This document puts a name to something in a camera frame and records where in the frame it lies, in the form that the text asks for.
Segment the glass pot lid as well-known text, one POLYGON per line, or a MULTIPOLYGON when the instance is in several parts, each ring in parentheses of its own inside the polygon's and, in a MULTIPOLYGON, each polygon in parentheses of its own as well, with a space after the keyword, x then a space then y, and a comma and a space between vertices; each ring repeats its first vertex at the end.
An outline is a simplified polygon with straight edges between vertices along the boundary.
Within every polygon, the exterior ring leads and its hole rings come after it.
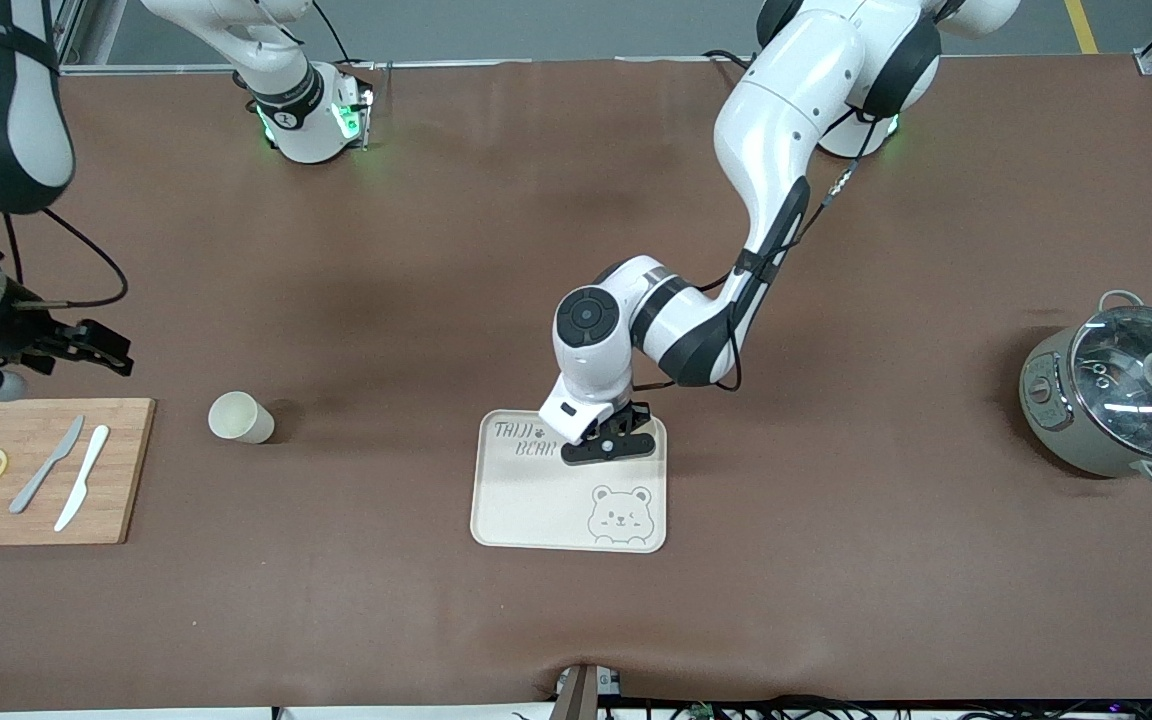
POLYGON ((1071 344, 1073 386, 1098 429, 1152 457, 1152 306, 1093 314, 1071 344))

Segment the brown table cover mat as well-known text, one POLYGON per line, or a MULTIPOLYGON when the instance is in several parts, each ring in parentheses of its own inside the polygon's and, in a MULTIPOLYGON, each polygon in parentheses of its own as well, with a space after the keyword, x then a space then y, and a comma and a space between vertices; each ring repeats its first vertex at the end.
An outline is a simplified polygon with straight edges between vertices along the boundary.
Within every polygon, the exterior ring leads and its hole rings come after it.
POLYGON ((708 61, 397 69, 372 145, 262 141, 221 74, 70 76, 65 219, 156 397, 128 539, 0 548, 0 711, 526 702, 568 665, 680 700, 1152 698, 1152 484, 1056 464, 1016 400, 1106 290, 1152 302, 1152 77, 952 58, 787 256, 742 388, 667 389, 654 553, 488 548, 477 427, 556 378, 550 314, 745 211, 708 61), (211 433, 247 392, 270 441, 211 433))

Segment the table edge clamp bracket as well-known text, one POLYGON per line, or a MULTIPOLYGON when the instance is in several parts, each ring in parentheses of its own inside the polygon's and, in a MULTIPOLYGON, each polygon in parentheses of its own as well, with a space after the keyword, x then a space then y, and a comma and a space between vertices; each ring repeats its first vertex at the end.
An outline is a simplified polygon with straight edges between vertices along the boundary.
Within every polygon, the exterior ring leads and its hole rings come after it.
POLYGON ((611 667, 579 664, 559 675, 558 696, 550 720, 617 720, 621 674, 611 667))

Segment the white bear print tray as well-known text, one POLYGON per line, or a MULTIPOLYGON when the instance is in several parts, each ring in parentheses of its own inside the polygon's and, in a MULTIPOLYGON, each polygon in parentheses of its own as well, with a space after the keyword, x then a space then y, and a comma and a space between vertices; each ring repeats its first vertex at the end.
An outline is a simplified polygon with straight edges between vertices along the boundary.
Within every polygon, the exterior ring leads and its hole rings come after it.
POLYGON ((653 553, 667 536, 667 430, 652 454, 568 465, 539 414, 498 409, 477 441, 470 529, 485 546, 653 553))

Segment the bamboo cutting board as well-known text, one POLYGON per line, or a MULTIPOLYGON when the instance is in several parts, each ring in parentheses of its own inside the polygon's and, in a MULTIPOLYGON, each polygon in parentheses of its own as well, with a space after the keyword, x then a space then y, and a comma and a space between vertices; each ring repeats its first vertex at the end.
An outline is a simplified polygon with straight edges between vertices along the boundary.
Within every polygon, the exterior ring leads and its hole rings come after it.
POLYGON ((0 448, 9 457, 0 477, 0 547, 124 541, 154 411, 151 397, 32 397, 0 404, 0 448), (78 415, 84 415, 84 425, 76 446, 50 471, 26 511, 9 514, 13 498, 78 415), (52 526, 97 425, 108 425, 111 432, 88 479, 90 492, 76 518, 56 533, 52 526))

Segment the grey plastic knife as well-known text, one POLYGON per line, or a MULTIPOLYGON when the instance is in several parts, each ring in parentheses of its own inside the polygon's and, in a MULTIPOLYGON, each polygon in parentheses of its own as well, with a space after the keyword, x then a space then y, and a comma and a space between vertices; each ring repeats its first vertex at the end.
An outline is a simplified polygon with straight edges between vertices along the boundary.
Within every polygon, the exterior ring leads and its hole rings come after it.
POLYGON ((22 514, 22 511, 26 511, 28 506, 31 505, 33 498, 37 495, 38 488, 41 488, 41 483, 45 483, 46 478, 50 477, 50 471, 54 469, 61 460, 67 457, 74 446, 76 446, 83 425, 84 415, 78 415, 76 416, 76 419, 71 420, 70 427, 67 430, 67 433, 60 438, 60 441, 54 450, 52 450, 50 456, 41 462, 41 467, 38 468, 36 473, 32 475, 31 479, 26 483, 26 486, 20 488, 17 497, 13 498, 13 501, 8 506, 9 514, 18 515, 22 514))

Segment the white plastic knife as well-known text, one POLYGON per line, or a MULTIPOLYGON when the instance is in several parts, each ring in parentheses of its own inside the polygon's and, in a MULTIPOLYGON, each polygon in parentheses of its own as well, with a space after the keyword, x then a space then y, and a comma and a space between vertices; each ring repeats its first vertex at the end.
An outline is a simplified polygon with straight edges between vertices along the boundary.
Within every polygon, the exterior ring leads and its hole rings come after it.
POLYGON ((79 471, 76 475, 76 480, 74 480, 73 487, 70 488, 67 502, 65 502, 63 510, 60 511, 58 520, 55 521, 52 530, 60 533, 71 523, 71 520, 76 518, 76 515, 81 510, 81 507, 86 500, 88 492, 88 479, 94 469, 97 461, 104 450, 106 442, 108 442, 111 429, 108 425, 97 425, 93 429, 93 433, 88 442, 86 450, 84 450, 84 456, 79 471))

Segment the grey-green cooking pot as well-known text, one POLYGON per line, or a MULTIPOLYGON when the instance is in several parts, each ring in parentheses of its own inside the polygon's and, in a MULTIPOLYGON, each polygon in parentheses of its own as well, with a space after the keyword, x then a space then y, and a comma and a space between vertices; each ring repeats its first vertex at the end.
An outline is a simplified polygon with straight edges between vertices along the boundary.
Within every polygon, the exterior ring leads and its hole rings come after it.
MULTIPOLYGON (((1111 306, 1146 305, 1134 291, 1102 293, 1096 313, 1111 306)), ((1121 445, 1098 429, 1073 386, 1073 341, 1083 324, 1038 343, 1020 370, 1018 396, 1029 429, 1060 460, 1097 477, 1140 475, 1152 482, 1152 457, 1121 445)))

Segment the white plastic cup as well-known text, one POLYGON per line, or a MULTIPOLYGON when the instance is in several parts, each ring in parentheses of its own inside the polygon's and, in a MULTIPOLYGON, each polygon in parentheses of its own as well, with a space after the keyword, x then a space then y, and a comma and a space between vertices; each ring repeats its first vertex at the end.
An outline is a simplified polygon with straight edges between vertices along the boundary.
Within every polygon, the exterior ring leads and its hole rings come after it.
POLYGON ((207 427, 220 439, 262 445, 273 437, 275 420, 256 397, 247 392, 232 391, 212 401, 207 427))

